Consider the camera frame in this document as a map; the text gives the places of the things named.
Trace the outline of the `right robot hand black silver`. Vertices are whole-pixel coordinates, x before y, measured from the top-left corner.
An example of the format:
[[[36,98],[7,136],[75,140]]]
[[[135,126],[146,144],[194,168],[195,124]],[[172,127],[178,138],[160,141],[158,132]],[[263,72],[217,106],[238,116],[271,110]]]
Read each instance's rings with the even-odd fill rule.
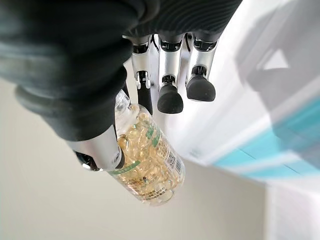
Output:
[[[149,34],[219,36],[238,0],[3,0],[0,76],[93,171],[123,167],[116,96],[132,40]]]

